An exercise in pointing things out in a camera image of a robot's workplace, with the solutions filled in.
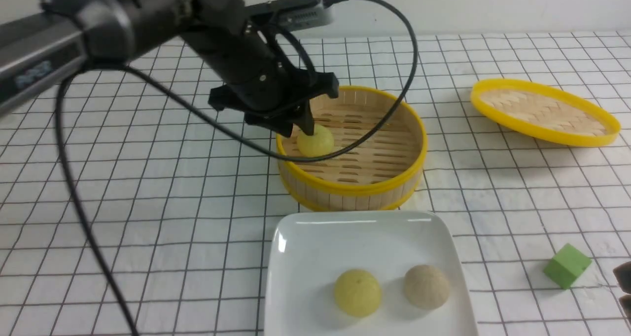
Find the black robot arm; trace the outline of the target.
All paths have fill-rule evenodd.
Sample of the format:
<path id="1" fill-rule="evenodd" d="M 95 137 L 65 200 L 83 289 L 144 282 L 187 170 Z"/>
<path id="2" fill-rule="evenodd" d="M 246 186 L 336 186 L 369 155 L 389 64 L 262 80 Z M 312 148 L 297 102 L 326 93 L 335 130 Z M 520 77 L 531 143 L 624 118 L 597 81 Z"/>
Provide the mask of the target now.
<path id="1" fill-rule="evenodd" d="M 243 112 L 247 124 L 285 137 L 294 127 L 311 134 L 311 100 L 337 98 L 339 82 L 294 66 L 276 35 L 293 40 L 277 24 L 288 5 L 318 1 L 274 1 L 253 14 L 244 0 L 49 0 L 1 27 L 1 114 L 72 75 L 129 64 L 178 36 L 223 82 L 210 92 L 212 109 Z"/>

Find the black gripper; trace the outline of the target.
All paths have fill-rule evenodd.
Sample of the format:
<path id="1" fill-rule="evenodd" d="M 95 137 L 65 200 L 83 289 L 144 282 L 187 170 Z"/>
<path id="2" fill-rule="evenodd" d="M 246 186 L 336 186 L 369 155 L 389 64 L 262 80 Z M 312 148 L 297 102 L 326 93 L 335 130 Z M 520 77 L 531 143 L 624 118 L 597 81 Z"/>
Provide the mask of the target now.
<path id="1" fill-rule="evenodd" d="M 333 73 L 317 71 L 305 51 L 300 56 L 305 68 L 296 67 L 277 42 L 279 34 L 297 44 L 290 31 L 273 24 L 260 27 L 250 18 L 237 34 L 193 20 L 182 38 L 223 81 L 210 92 L 213 109 L 243 112 L 246 123 L 286 138 L 294 125 L 313 136 L 311 100 L 337 98 L 340 83 Z"/>

